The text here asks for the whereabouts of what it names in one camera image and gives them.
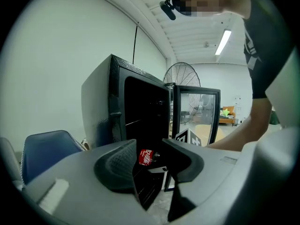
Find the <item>fan guard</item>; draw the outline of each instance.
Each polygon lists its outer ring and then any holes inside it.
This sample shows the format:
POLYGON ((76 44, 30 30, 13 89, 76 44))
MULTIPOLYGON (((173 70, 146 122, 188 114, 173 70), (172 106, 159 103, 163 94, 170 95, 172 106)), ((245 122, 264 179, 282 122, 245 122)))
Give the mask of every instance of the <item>fan guard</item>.
MULTIPOLYGON (((185 62, 178 62, 171 66, 165 76, 164 83, 176 83, 180 86, 200 87, 200 80, 196 71, 185 62)), ((181 111, 180 123, 186 124, 197 113, 200 106, 201 95, 189 94, 189 108, 188 111, 181 111)), ((173 120, 173 101, 171 101, 171 123, 173 120)))

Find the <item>person's arm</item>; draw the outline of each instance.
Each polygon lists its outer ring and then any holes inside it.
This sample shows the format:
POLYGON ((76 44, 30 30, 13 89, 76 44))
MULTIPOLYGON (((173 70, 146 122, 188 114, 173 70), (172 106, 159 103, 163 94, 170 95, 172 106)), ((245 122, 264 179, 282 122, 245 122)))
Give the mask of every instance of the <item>person's arm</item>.
POLYGON ((253 99, 249 117, 227 137, 209 148, 241 151, 246 143, 257 141, 267 131, 272 105, 267 98, 253 99))

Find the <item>ceiling light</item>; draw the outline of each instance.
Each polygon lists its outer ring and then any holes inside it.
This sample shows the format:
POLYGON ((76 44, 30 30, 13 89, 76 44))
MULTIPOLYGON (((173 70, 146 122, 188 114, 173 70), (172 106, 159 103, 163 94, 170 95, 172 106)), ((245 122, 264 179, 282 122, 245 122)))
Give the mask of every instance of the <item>ceiling light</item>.
POLYGON ((215 55, 220 55, 222 50, 224 49, 226 43, 228 42, 228 39, 231 35, 231 30, 225 29, 223 33, 223 37, 221 39, 221 42, 219 44, 219 47, 217 47, 215 55))

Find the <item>person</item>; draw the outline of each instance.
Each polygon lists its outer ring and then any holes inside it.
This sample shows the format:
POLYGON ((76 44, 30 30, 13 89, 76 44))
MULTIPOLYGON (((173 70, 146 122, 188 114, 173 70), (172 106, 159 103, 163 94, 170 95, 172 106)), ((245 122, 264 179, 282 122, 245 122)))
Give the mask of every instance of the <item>person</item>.
POLYGON ((172 5, 184 15, 232 12, 244 20, 244 54, 253 91, 250 115, 227 137, 208 146, 241 151, 246 143, 257 141, 268 129, 272 105, 265 91, 294 47, 285 21, 271 0, 172 0, 172 5))

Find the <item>floor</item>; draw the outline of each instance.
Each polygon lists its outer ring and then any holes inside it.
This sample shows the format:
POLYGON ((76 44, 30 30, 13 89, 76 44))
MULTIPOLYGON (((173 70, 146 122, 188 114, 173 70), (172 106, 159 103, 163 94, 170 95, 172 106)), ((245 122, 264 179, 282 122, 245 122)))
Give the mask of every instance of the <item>floor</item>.
MULTIPOLYGON (((238 126, 233 127, 229 124, 219 124, 219 127, 222 129, 225 136, 232 133, 238 126)), ((267 132, 264 134, 264 136, 276 132, 280 130, 281 126, 278 125, 271 125, 269 124, 267 132)), ((153 204, 149 207, 148 213, 151 214, 154 219, 156 220, 157 224, 162 225, 168 223, 168 213, 171 205, 173 192, 164 192, 163 190, 157 195, 156 199, 154 200, 153 204)))

